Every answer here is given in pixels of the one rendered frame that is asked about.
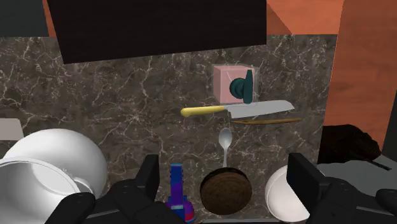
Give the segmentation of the teal ribbed knob object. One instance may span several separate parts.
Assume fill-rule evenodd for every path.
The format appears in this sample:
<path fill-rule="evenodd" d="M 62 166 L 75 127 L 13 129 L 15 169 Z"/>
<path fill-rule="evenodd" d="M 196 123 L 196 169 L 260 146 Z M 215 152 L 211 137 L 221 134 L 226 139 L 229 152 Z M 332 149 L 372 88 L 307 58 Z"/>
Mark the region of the teal ribbed knob object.
<path fill-rule="evenodd" d="M 229 91 L 236 99 L 242 99 L 244 104 L 251 104 L 253 101 L 253 72 L 247 70 L 245 78 L 232 80 Z"/>

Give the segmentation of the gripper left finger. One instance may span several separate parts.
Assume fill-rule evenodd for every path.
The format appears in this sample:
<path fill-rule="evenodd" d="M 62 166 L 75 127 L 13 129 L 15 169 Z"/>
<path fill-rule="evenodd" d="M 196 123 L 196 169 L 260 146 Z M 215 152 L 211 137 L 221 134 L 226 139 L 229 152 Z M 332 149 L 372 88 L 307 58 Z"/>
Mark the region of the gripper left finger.
<path fill-rule="evenodd" d="M 159 156 L 147 155 L 134 179 L 115 183 L 100 204 L 110 210 L 94 213 L 92 193 L 74 193 L 63 198 L 45 224 L 191 224 L 193 207 L 184 195 L 176 196 L 182 181 L 171 179 L 168 203 L 155 201 L 160 183 Z"/>

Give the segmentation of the pink cube box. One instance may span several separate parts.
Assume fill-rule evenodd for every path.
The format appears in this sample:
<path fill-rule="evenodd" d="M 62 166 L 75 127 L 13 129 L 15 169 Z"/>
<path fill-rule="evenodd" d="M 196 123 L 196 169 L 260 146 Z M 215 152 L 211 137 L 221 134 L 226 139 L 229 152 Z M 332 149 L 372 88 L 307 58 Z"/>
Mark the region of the pink cube box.
<path fill-rule="evenodd" d="M 260 69 L 258 67 L 245 64 L 215 64 L 212 72 L 212 92 L 220 104 L 243 103 L 243 99 L 238 99 L 230 93 L 230 84 L 237 78 L 245 79 L 247 71 L 252 71 L 253 75 L 253 102 L 258 100 L 258 77 Z"/>

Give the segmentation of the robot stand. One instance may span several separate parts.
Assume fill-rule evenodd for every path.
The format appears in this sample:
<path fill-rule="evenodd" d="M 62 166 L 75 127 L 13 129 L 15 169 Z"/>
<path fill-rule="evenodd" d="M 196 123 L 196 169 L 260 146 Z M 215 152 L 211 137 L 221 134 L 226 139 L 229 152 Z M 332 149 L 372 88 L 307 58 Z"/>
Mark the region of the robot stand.
<path fill-rule="evenodd" d="M 64 63 L 264 45 L 266 0 L 48 0 Z"/>

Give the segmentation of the yellow handled kitchen knife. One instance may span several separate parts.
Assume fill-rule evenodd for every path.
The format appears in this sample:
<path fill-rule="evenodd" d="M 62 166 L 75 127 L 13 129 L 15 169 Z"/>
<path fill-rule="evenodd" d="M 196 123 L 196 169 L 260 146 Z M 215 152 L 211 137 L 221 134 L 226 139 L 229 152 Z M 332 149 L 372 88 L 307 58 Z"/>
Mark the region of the yellow handled kitchen knife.
<path fill-rule="evenodd" d="M 229 104 L 222 106 L 203 106 L 194 108 L 183 108 L 181 115 L 189 117 L 192 115 L 204 115 L 228 111 L 231 118 L 245 118 L 250 116 L 267 115 L 283 111 L 289 111 L 295 107 L 285 100 L 252 102 L 251 104 Z"/>

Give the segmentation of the brown wooden stick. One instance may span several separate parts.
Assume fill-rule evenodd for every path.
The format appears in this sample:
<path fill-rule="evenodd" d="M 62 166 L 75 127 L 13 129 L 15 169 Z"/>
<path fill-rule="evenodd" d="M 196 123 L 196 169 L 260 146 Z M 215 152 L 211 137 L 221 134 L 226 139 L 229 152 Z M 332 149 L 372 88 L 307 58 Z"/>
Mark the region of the brown wooden stick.
<path fill-rule="evenodd" d="M 268 125 L 277 123 L 299 122 L 301 120 L 302 118 L 283 118 L 276 120 L 232 120 L 231 122 L 244 125 Z"/>

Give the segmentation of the silver spoon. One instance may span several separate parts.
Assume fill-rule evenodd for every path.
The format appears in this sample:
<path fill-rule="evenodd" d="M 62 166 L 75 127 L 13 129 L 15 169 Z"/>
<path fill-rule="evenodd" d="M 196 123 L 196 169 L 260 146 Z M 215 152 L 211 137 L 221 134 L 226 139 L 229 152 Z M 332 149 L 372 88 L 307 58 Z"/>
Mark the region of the silver spoon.
<path fill-rule="evenodd" d="M 223 148 L 223 167 L 227 167 L 227 150 L 232 143 L 232 133 L 229 128 L 224 128 L 219 133 L 220 146 Z"/>

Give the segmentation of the grey toaster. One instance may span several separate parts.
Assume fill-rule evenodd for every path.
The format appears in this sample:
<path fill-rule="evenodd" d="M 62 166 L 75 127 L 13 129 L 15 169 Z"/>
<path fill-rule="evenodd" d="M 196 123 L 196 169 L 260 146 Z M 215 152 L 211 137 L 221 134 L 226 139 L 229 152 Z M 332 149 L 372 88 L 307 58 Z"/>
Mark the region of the grey toaster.
<path fill-rule="evenodd" d="M 359 206 L 380 209 L 376 203 L 375 194 L 383 188 L 397 190 L 397 162 L 383 155 L 376 158 L 375 162 L 389 167 L 390 170 L 362 160 L 319 164 L 317 168 L 325 176 L 344 179 L 359 190 Z"/>

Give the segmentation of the blue and purple bottle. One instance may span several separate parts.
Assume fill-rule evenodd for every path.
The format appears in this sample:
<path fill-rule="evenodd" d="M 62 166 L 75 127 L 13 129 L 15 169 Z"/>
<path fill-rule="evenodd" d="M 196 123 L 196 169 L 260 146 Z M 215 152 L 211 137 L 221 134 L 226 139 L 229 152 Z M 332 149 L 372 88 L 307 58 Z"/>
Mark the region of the blue and purple bottle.
<path fill-rule="evenodd" d="M 186 223 L 195 221 L 195 211 L 192 203 L 183 194 L 183 168 L 181 163 L 171 163 L 170 169 L 171 195 L 165 203 Z"/>

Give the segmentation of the large white bowl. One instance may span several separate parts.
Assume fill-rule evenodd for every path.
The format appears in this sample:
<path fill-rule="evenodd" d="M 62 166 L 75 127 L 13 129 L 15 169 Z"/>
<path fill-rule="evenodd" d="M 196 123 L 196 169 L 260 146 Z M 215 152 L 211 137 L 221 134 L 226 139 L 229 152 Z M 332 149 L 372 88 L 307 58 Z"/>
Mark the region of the large white bowl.
<path fill-rule="evenodd" d="M 48 162 L 0 159 L 0 224 L 44 224 L 70 194 L 94 193 L 87 181 Z"/>
<path fill-rule="evenodd" d="M 41 160 L 66 172 L 98 199 L 107 181 L 107 162 L 101 149 L 88 137 L 68 129 L 46 129 L 17 141 L 5 158 Z"/>

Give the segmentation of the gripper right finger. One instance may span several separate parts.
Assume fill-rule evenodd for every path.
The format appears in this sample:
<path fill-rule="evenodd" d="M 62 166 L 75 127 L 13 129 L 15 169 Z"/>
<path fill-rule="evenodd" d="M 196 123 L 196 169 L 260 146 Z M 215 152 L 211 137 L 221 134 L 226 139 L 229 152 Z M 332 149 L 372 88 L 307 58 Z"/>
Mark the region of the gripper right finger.
<path fill-rule="evenodd" d="M 343 179 L 324 176 L 301 153 L 290 153 L 286 180 L 306 210 L 306 224 L 397 224 L 397 190 L 374 197 Z"/>

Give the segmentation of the small white bowl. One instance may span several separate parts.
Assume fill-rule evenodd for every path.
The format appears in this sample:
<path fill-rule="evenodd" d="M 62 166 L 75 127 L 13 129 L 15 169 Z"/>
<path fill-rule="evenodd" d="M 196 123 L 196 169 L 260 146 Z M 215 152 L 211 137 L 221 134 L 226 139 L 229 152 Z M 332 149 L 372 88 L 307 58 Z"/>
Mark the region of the small white bowl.
<path fill-rule="evenodd" d="M 268 210 L 278 220 L 294 223 L 305 221 L 310 214 L 286 180 L 288 166 L 276 170 L 265 187 Z"/>

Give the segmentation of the brown woven bowl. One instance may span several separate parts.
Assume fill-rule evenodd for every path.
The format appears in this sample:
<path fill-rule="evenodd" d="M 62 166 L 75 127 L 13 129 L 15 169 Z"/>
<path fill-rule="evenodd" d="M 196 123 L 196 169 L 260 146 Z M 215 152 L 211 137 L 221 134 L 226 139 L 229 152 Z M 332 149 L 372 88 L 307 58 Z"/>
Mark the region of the brown woven bowl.
<path fill-rule="evenodd" d="M 247 176 L 233 167 L 210 172 L 200 184 L 202 205 L 217 215 L 234 214 L 251 200 L 252 186 Z"/>

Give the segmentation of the dark brown lump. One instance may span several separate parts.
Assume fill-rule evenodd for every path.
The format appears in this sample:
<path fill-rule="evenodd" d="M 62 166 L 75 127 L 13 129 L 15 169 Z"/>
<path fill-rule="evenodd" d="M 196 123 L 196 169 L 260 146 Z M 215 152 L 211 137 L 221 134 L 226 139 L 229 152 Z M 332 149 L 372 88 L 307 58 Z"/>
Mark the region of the dark brown lump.
<path fill-rule="evenodd" d="M 345 163 L 350 160 L 374 160 L 381 150 L 377 141 L 354 125 L 324 126 L 318 164 Z"/>

